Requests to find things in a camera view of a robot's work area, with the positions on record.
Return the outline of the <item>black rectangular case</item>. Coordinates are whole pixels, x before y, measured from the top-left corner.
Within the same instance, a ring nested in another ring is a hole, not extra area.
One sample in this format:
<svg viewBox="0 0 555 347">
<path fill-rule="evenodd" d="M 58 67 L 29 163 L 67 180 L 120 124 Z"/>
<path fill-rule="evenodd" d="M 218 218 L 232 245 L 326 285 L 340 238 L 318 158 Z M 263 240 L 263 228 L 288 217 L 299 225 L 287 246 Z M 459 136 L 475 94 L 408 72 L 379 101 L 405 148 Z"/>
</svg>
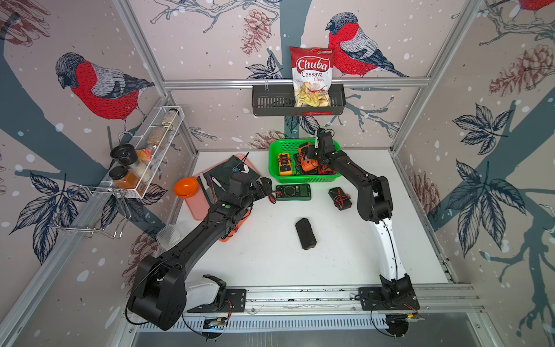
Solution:
<svg viewBox="0 0 555 347">
<path fill-rule="evenodd" d="M 307 218 L 300 219 L 295 227 L 303 250 L 310 250 L 316 247 L 317 240 Z"/>
</svg>

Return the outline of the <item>small orange-black multimeter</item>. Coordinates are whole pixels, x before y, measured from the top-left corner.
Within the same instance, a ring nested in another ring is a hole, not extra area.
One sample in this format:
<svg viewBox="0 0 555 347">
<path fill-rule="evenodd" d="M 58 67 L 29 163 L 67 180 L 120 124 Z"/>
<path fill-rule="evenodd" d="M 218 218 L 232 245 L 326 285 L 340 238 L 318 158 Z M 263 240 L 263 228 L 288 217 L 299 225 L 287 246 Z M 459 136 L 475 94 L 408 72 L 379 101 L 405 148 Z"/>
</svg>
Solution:
<svg viewBox="0 0 555 347">
<path fill-rule="evenodd" d="M 241 219 L 241 221 L 239 221 L 226 235 L 224 235 L 223 237 L 221 237 L 219 239 L 219 241 L 221 242 L 227 242 L 229 239 L 231 239 L 234 234 L 237 233 L 237 231 L 239 230 L 239 228 L 242 226 L 242 224 L 247 220 L 247 218 L 250 216 L 251 214 L 251 208 L 249 208 L 247 210 L 247 212 L 245 213 L 244 217 Z"/>
</svg>

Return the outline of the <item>yellow multimeter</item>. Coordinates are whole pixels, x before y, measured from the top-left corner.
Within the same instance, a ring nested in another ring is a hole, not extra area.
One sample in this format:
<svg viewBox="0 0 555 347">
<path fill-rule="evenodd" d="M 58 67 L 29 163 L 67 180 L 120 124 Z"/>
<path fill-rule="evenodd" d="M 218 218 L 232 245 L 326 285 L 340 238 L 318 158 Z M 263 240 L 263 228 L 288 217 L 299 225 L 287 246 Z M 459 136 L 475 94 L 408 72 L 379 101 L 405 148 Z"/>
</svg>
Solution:
<svg viewBox="0 0 555 347">
<path fill-rule="evenodd" d="M 293 164 L 289 153 L 280 153 L 278 155 L 278 173 L 280 176 L 292 176 Z"/>
</svg>

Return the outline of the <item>large orange multimeter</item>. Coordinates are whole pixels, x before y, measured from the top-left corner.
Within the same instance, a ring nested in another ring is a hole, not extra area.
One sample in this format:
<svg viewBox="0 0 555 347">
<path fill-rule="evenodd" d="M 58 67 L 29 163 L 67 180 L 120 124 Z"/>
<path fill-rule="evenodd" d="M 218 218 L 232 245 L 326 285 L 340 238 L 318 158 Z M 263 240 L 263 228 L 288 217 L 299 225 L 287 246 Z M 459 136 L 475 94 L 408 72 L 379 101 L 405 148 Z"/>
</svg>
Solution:
<svg viewBox="0 0 555 347">
<path fill-rule="evenodd" d="M 319 162 L 315 159 L 310 159 L 308 156 L 309 147 L 312 143 L 306 142 L 299 146 L 296 155 L 297 168 L 302 175 L 316 175 L 319 170 Z"/>
</svg>

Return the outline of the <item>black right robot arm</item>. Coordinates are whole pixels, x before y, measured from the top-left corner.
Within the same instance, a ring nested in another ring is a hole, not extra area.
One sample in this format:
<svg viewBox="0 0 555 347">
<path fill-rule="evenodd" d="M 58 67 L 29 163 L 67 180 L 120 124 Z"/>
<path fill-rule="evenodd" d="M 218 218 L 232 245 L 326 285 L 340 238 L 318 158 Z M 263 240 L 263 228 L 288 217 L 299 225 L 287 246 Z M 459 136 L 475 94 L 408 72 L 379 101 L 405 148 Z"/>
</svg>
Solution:
<svg viewBox="0 0 555 347">
<path fill-rule="evenodd" d="M 341 174 L 354 185 L 358 192 L 358 214 L 374 224 L 380 254 L 380 301 L 388 307 L 406 304 L 413 296 L 413 286 L 393 235 L 393 198 L 387 178 L 369 173 L 344 151 L 338 150 L 332 130 L 319 128 L 315 137 L 315 144 L 307 150 L 308 157 Z"/>
</svg>

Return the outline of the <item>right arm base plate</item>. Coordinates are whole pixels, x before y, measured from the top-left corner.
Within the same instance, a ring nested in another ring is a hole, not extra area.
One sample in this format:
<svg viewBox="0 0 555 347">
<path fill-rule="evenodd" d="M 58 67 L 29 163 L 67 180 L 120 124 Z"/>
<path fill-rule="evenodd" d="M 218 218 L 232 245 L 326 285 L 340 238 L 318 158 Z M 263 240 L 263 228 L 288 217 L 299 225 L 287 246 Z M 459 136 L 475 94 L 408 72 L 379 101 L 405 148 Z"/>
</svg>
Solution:
<svg viewBox="0 0 555 347">
<path fill-rule="evenodd" d="M 385 292 L 384 287 L 361 287 L 355 300 L 363 311 L 419 311 L 420 304 L 414 291 Z"/>
</svg>

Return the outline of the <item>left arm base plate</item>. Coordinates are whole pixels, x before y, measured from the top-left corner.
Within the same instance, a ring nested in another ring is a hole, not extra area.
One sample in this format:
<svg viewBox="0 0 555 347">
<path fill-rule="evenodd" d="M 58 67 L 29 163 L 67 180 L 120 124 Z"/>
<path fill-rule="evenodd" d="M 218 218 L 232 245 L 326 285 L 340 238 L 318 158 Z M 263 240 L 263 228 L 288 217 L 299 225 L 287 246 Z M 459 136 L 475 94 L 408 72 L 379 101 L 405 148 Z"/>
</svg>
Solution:
<svg viewBox="0 0 555 347">
<path fill-rule="evenodd" d="M 219 291 L 213 302 L 188 309 L 188 313 L 244 312 L 246 289 L 225 289 Z"/>
</svg>

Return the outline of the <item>red multimeter with leads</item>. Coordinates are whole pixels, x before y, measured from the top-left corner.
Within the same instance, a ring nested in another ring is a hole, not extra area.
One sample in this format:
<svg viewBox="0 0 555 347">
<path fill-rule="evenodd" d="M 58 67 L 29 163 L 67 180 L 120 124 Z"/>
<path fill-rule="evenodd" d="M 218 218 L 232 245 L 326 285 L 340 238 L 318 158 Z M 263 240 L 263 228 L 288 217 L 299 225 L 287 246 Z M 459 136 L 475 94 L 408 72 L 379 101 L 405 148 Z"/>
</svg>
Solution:
<svg viewBox="0 0 555 347">
<path fill-rule="evenodd" d="M 319 175 L 335 175 L 336 172 L 334 170 L 332 170 L 330 167 L 328 167 L 327 165 L 321 163 L 319 164 L 318 168 L 317 168 L 317 173 Z"/>
</svg>

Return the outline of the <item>dark green multimeter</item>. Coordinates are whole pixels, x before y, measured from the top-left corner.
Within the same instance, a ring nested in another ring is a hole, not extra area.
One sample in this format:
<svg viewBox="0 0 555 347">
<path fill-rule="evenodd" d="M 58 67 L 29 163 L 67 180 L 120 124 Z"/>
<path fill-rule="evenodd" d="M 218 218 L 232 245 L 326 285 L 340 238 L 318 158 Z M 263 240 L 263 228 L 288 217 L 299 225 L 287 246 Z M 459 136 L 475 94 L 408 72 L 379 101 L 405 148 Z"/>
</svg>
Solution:
<svg viewBox="0 0 555 347">
<path fill-rule="evenodd" d="M 282 184 L 269 195 L 271 203 L 278 201 L 310 201 L 312 190 L 309 184 Z"/>
</svg>

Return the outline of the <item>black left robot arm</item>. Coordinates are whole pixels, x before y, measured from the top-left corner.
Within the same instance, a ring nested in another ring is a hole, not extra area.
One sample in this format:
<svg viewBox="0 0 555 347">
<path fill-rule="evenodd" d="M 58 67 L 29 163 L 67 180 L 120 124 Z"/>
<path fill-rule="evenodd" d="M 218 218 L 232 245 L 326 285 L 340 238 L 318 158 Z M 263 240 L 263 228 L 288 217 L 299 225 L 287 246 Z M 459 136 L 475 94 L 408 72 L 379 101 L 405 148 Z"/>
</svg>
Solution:
<svg viewBox="0 0 555 347">
<path fill-rule="evenodd" d="M 137 267 L 125 312 L 132 312 L 167 331 L 187 310 L 186 278 L 201 257 L 244 220 L 258 200 L 273 192 L 272 180 L 233 173 L 226 196 L 183 240 L 158 257 L 148 256 Z"/>
</svg>

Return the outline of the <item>small black multimeter with leads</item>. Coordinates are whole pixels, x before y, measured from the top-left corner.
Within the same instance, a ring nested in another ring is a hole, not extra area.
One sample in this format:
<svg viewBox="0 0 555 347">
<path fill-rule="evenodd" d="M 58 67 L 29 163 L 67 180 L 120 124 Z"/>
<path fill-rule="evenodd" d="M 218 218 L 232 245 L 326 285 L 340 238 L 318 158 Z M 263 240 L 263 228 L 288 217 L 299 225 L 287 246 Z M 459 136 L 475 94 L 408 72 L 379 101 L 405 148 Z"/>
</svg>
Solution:
<svg viewBox="0 0 555 347">
<path fill-rule="evenodd" d="M 328 195 L 338 210 L 344 211 L 352 207 L 351 196 L 346 194 L 342 188 L 331 188 L 328 191 Z"/>
</svg>

